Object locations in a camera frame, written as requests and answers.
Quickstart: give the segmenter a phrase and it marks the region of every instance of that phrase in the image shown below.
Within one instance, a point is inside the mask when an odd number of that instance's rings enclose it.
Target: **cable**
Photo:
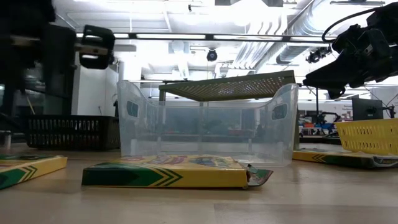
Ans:
[[[398,96],[398,93],[387,103],[386,107]]]
[[[27,95],[27,93],[25,94],[25,96],[26,96],[27,103],[30,106],[30,110],[32,111],[33,115],[36,115],[35,110],[33,110],[32,103],[30,103],[30,99],[29,99],[29,96]]]
[[[374,12],[374,11],[380,10],[380,9],[383,8],[383,7],[384,7],[384,6],[382,6],[382,7],[375,7],[375,8],[372,8],[372,9],[367,9],[367,10],[365,10],[365,11],[357,12],[357,13],[354,13],[354,14],[352,14],[352,15],[346,16],[346,17],[344,17],[344,18],[338,20],[337,22],[335,22],[334,24],[332,24],[330,27],[328,27],[328,28],[324,31],[324,33],[322,34],[322,41],[324,41],[324,42],[326,42],[326,43],[332,43],[332,42],[334,42],[334,41],[336,40],[336,39],[333,39],[333,40],[326,40],[325,36],[326,36],[327,33],[328,33],[334,26],[336,26],[337,24],[339,24],[339,23],[341,23],[341,22],[344,22],[344,21],[346,21],[347,19],[352,19],[352,18],[354,18],[354,17],[362,16],[363,14],[367,14],[367,13],[369,13],[369,12]]]
[[[380,100],[375,94],[373,94],[370,90],[368,90],[368,89],[366,88],[366,86],[363,86],[363,87],[364,87],[365,90],[367,90],[372,96],[374,96],[376,99]],[[380,101],[381,101],[382,104],[384,104],[384,106],[385,106],[386,108],[388,107],[385,103],[383,103],[382,100],[380,100]],[[386,111],[386,114],[388,115],[388,117],[391,118],[391,114],[389,114],[388,111]]]

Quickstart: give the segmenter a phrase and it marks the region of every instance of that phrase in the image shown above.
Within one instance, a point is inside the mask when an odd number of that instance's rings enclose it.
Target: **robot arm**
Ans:
[[[326,123],[326,121],[325,121],[325,115],[327,115],[327,114],[329,114],[329,115],[335,115],[335,120],[334,120],[334,122],[337,122],[338,120],[340,120],[340,118],[341,118],[341,116],[340,115],[338,115],[338,114],[336,114],[336,113],[334,113],[334,112],[322,112],[320,115],[318,115],[318,120],[317,120],[317,123],[319,123],[319,124],[325,124]]]
[[[352,17],[373,12],[367,27],[352,25],[335,40],[326,40],[326,33],[335,25]],[[339,57],[329,65],[315,70],[303,81],[304,85],[328,90],[331,99],[339,98],[345,86],[357,88],[365,82],[381,82],[398,75],[398,2],[368,9],[334,23],[323,33]]]

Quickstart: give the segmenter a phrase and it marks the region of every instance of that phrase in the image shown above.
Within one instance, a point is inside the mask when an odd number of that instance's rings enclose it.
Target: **security camera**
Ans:
[[[209,52],[207,53],[207,61],[214,62],[215,60],[217,60],[216,50],[210,49]]]

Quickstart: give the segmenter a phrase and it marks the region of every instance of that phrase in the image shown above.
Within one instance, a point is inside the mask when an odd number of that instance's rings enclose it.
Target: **yellow plastic basket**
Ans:
[[[335,123],[343,148],[376,155],[398,155],[398,118]]]

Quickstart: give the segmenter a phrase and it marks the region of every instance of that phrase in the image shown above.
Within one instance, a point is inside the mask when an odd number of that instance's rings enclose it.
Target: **green chevron stripe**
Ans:
[[[164,187],[167,187],[167,186],[169,186],[169,185],[171,185],[171,184],[174,184],[174,183],[176,183],[177,181],[179,181],[179,180],[182,179],[182,176],[181,176],[180,174],[178,174],[178,173],[176,173],[176,172],[174,172],[174,171],[172,171],[172,170],[169,170],[169,169],[165,169],[165,170],[169,171],[170,173],[172,173],[173,175],[175,175],[177,178],[176,178],[175,180],[171,181],[170,183],[166,184]]]
[[[315,160],[315,161],[317,161],[317,156],[318,156],[318,155],[313,156],[312,159]]]
[[[29,169],[28,167],[23,167],[22,169],[26,170],[28,172],[28,174],[24,177],[23,181],[28,180],[28,177],[30,176],[30,174],[33,172],[33,170]]]
[[[161,186],[162,184],[165,184],[165,183],[167,183],[168,181],[170,181],[170,180],[172,180],[173,178],[175,178],[173,175],[170,175],[169,173],[167,173],[166,171],[164,171],[162,168],[159,168],[159,167],[157,167],[157,166],[152,166],[152,165],[145,164],[143,167],[146,167],[146,169],[148,169],[148,167],[150,167],[150,168],[152,168],[152,169],[155,169],[155,170],[161,172],[162,174],[164,174],[164,175],[166,175],[166,176],[168,177],[167,179],[163,180],[162,182],[156,184],[156,187],[159,187],[159,186]]]
[[[313,158],[315,159],[315,161],[317,161],[317,162],[319,162],[318,156],[319,156],[319,155],[315,155],[315,156],[313,157]]]
[[[165,179],[165,180],[163,180],[162,182],[158,183],[158,184],[156,185],[156,187],[161,186],[162,184],[164,184],[164,183],[166,183],[167,181],[169,181],[169,180],[171,180],[171,179],[174,178],[173,176],[171,176],[170,174],[164,172],[163,170],[161,170],[161,169],[159,169],[159,168],[153,167],[153,169],[155,169],[155,170],[157,170],[157,171],[159,171],[159,172],[165,174],[165,175],[168,177],[167,179]]]
[[[178,173],[176,173],[176,172],[174,172],[174,171],[172,171],[172,170],[170,170],[170,169],[166,169],[166,168],[163,168],[163,167],[160,168],[160,167],[156,167],[156,166],[148,166],[148,167],[151,167],[151,168],[153,168],[153,169],[156,169],[156,170],[158,170],[159,172],[161,172],[161,173],[167,175],[168,177],[170,177],[169,179],[164,180],[164,181],[162,181],[161,183],[157,184],[157,185],[156,185],[157,187],[167,187],[167,186],[169,186],[170,184],[175,183],[176,181],[182,179],[182,176],[181,176],[181,175],[179,175]]]
[[[322,162],[325,162],[325,161],[323,160],[324,157],[325,157],[325,155],[321,155],[318,159],[319,159],[320,161],[322,161]]]
[[[35,173],[36,173],[36,171],[37,171],[37,168],[36,168],[36,167],[34,167],[34,166],[29,166],[29,167],[33,169],[33,173],[30,175],[30,177],[28,178],[28,180],[31,179],[31,178],[33,177],[33,175],[35,175]]]

